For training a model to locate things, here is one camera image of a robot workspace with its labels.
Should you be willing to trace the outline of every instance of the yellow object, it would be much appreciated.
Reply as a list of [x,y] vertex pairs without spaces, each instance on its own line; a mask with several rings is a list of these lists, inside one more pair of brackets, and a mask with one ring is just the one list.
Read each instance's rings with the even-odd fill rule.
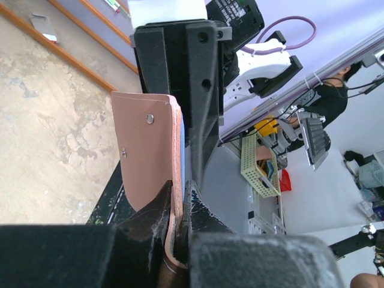
[[257,168],[259,168],[260,173],[263,174],[264,177],[268,177],[266,172],[259,165],[257,165]]
[[273,116],[271,116],[270,118],[266,118],[262,121],[260,121],[259,123],[257,123],[254,127],[255,129],[257,130],[257,132],[265,137],[265,136],[268,136],[268,135],[271,135],[272,133],[277,133],[277,121],[276,119],[273,119]]

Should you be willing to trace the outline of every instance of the white robotic arm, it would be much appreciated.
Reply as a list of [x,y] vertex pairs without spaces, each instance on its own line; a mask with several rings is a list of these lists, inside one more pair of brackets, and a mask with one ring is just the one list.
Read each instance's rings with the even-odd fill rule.
[[[250,44],[247,47],[255,51],[267,51],[274,48],[285,48],[285,45],[277,39],[270,39],[265,43]],[[252,55],[242,50],[237,52],[240,74],[227,87],[224,95],[224,111],[241,102],[256,96],[250,92],[253,87],[251,79],[273,79],[283,73],[291,65],[290,55],[287,51],[275,52],[267,55]]]

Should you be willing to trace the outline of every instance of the pink leather piece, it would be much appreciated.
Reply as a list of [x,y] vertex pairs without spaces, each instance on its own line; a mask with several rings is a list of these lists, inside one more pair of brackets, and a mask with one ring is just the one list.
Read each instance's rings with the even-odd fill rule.
[[[172,107],[168,95],[112,92],[122,178],[139,211],[172,179]],[[147,116],[153,123],[147,123]]]
[[[182,287],[188,269],[173,256],[174,246],[180,243],[183,215],[181,108],[173,96],[121,92],[112,93],[112,108],[122,178],[130,205],[136,211],[142,209],[155,198],[166,181],[173,182],[164,263],[158,286],[170,287],[171,283],[177,282],[180,286],[173,287]],[[147,123],[148,115],[153,116],[151,124]]]

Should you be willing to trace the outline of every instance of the plastic basket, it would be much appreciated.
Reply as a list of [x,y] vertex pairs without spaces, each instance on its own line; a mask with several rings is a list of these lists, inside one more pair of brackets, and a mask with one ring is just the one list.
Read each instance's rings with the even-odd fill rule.
[[272,163],[275,168],[275,172],[272,176],[272,181],[267,180],[264,174],[259,170],[256,164],[256,147],[259,134],[254,133],[251,136],[245,137],[242,140],[241,146],[241,175],[251,184],[251,186],[258,192],[263,198],[279,196],[280,182],[278,178],[278,167],[276,156],[273,152]]
[[384,169],[376,160],[359,168],[359,181],[365,188],[384,186]]

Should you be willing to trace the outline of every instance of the black 3d-printed bracket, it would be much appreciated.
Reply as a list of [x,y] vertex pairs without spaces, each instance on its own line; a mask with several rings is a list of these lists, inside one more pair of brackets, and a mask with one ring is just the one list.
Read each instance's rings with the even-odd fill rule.
[[223,115],[223,43],[232,28],[211,20],[148,24],[133,43],[144,93],[170,94],[183,112],[193,179],[201,187]]
[[267,78],[257,78],[251,79],[253,87],[250,88],[250,93],[255,93],[260,96],[260,98],[265,98],[280,88],[282,88],[289,80],[296,76],[303,68],[297,56],[291,56],[290,66],[286,71],[282,72],[280,75],[273,79]]

